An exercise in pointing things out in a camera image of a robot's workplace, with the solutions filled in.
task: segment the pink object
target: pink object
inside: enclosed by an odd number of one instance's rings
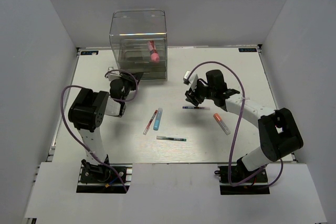
[[[153,40],[148,41],[147,45],[148,45],[148,50],[150,51],[150,54],[151,54],[152,61],[160,62],[160,56],[157,53],[154,41]]]

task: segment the orange marker cap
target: orange marker cap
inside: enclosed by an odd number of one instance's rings
[[[216,113],[214,114],[214,119],[217,121],[217,122],[220,122],[222,120],[222,118]]]

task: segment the clear plastic box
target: clear plastic box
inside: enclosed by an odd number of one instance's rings
[[[157,9],[119,10],[113,14],[111,48],[118,68],[143,72],[143,80],[167,79],[165,13]]]

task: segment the gray wall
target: gray wall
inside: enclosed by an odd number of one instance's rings
[[[77,47],[109,47],[118,9],[166,11],[171,46],[263,43],[286,0],[51,0]]]
[[[328,223],[336,223],[336,0],[287,0],[263,46],[279,106],[289,108]]]
[[[76,49],[50,0],[0,0],[0,222],[21,223]]]

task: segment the pen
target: pen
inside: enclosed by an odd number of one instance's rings
[[[151,54],[151,60],[154,62],[160,62],[160,56],[157,53],[154,40],[148,41],[147,45],[148,45],[148,50]]]
[[[210,110],[209,107],[193,107],[193,106],[183,106],[183,109],[192,109],[192,110]]]
[[[178,138],[178,137],[167,137],[167,136],[156,136],[157,140],[172,140],[172,141],[181,141],[185,142],[187,141],[186,138]]]
[[[147,134],[149,127],[151,126],[151,123],[153,122],[156,113],[157,113],[157,110],[155,110],[154,114],[152,115],[152,118],[149,120],[149,123],[147,124],[147,127],[145,128],[145,131],[143,132],[144,135]]]
[[[222,118],[217,113],[214,114],[214,119],[217,121],[217,123],[220,125],[220,127],[222,128],[222,130],[225,132],[226,135],[231,133],[229,128],[226,126],[226,124],[223,122]]]
[[[155,122],[154,122],[154,130],[157,131],[160,126],[161,116],[162,116],[162,108],[158,108],[158,113],[156,114]]]

